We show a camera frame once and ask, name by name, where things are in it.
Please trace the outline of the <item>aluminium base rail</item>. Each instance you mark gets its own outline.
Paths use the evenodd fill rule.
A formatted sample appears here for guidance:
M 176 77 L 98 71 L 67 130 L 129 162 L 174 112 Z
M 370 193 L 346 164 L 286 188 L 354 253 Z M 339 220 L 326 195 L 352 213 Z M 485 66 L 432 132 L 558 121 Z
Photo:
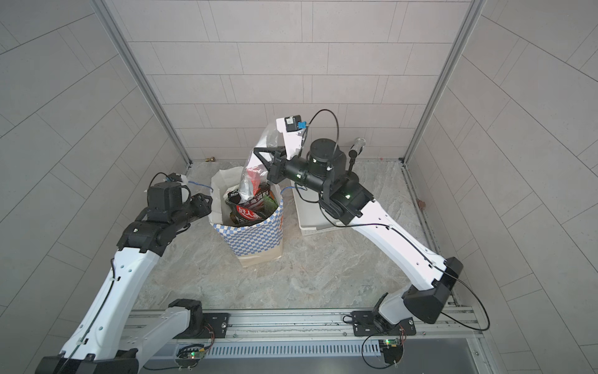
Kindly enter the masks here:
M 378 341 L 401 339 L 470 342 L 481 338 L 477 318 L 468 307 L 450 305 L 435 324 L 408 318 L 377 329 L 365 309 L 247 309 L 207 310 L 205 330 L 198 338 L 175 338 L 152 357 L 169 365 L 193 366 L 178 360 L 180 348 L 210 346 L 204 359 L 372 357 L 382 359 Z

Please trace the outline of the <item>checkered paper bag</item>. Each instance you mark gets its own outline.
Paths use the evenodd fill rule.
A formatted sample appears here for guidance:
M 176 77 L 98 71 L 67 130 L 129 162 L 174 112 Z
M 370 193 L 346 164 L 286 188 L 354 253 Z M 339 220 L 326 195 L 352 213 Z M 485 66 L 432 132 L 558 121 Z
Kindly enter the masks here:
M 225 204 L 224 195 L 238 186 L 243 167 L 230 163 L 205 163 L 193 165 L 187 172 L 193 187 L 207 185 L 213 202 L 207 216 L 210 226 L 227 243 L 241 266 L 248 267 L 276 260 L 283 255 L 283 189 L 274 185 L 271 190 L 277 209 L 266 220 L 251 226 L 234 226 L 229 214 L 232 209 Z

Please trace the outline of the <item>right circuit board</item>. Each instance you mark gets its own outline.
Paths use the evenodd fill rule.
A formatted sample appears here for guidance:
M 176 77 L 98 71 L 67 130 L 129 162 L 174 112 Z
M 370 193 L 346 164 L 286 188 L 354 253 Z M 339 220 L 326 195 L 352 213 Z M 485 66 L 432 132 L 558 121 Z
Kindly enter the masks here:
M 378 346 L 387 366 L 394 366 L 402 360 L 404 345 L 401 339 L 379 340 Z

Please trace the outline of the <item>circuit board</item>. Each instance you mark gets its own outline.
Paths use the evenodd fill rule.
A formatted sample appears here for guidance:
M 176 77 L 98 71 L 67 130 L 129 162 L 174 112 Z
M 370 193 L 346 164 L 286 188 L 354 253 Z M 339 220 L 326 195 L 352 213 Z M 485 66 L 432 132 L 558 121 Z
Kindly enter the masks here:
M 199 361 L 204 359 L 209 350 L 210 346 L 205 346 L 205 344 L 190 344 L 179 349 L 177 359 Z
M 394 366 L 402 360 L 404 345 L 401 339 L 379 340 L 378 346 L 387 366 Z

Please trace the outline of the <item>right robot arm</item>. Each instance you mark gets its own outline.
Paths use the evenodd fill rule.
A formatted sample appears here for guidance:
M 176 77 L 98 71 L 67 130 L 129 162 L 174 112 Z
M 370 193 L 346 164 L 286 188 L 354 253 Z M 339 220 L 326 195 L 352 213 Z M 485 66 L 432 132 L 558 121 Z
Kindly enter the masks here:
M 455 257 L 431 251 L 403 229 L 348 171 L 347 156 L 329 139 L 316 140 L 307 157 L 287 155 L 285 146 L 257 147 L 255 156 L 271 182 L 288 179 L 318 193 L 321 210 L 373 242 L 411 280 L 411 285 L 379 300 L 375 307 L 380 329 L 416 317 L 435 324 L 463 270 Z

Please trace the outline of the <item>black microphone stand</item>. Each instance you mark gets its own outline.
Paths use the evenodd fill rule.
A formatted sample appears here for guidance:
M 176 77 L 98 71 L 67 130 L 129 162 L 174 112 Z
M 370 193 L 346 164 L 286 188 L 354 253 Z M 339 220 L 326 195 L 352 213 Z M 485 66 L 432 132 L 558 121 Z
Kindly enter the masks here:
M 348 174 L 350 174 L 350 173 L 353 172 L 353 168 L 354 168 L 355 162 L 356 162 L 356 157 L 351 157 L 350 160 L 349 160 L 349 167 L 347 169 L 347 173 Z

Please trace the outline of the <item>left circuit board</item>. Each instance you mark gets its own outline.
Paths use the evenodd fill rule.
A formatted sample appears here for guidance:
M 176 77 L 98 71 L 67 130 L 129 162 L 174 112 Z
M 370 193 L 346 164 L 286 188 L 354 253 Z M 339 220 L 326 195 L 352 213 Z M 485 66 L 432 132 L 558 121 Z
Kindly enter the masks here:
M 204 359 L 209 350 L 210 346 L 205 346 L 205 344 L 190 344 L 179 349 L 177 359 L 199 361 Z

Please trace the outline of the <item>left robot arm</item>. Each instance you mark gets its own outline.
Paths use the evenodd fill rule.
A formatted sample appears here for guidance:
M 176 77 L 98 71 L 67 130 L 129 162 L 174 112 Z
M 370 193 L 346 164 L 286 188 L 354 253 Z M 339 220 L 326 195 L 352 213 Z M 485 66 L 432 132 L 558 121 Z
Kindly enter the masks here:
M 40 360 L 38 373 L 137 373 L 174 338 L 205 331 L 202 304 L 178 299 L 140 335 L 121 335 L 132 307 L 167 247 L 194 221 L 211 213 L 213 199 L 192 194 L 184 178 L 150 185 L 147 206 L 124 230 L 110 271 L 79 327 L 57 355 Z

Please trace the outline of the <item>black red seasoning packet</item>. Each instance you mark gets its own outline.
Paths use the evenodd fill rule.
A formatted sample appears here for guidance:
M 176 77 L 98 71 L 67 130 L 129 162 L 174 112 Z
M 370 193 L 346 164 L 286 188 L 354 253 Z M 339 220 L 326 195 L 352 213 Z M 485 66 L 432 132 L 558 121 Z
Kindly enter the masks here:
M 242 203 L 239 191 L 237 189 L 227 192 L 224 196 L 226 197 L 225 203 L 230 207 L 230 219 L 236 227 L 253 226 L 254 224 L 261 223 L 265 220 L 261 219 L 252 208 L 259 202 L 261 197 L 271 190 L 271 186 L 268 183 L 260 185 L 257 194 L 248 202 Z

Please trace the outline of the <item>white perforated plastic basket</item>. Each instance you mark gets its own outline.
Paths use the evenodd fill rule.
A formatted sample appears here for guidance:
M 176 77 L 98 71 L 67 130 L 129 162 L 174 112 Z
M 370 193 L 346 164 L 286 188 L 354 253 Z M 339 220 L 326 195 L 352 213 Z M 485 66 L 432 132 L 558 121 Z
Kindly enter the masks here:
M 324 215 L 317 201 L 318 193 L 305 187 L 292 188 L 295 207 L 297 209 L 298 223 L 302 235 L 315 235 L 322 232 L 331 232 L 339 229 L 342 223 L 334 220 L 329 215 Z

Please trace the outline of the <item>clear plastic seasoning packet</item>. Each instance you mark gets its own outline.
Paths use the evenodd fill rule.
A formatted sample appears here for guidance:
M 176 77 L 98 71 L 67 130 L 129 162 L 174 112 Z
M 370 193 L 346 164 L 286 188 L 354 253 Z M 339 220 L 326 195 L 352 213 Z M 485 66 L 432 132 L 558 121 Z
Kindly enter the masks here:
M 254 147 L 277 148 L 284 146 L 282 133 L 278 131 L 275 122 L 269 123 L 262 132 L 257 144 Z M 260 185 L 269 183 L 267 180 L 268 171 L 261 160 L 251 151 L 250 157 L 245 163 L 239 183 L 239 195 L 241 202 L 250 201 L 258 192 Z

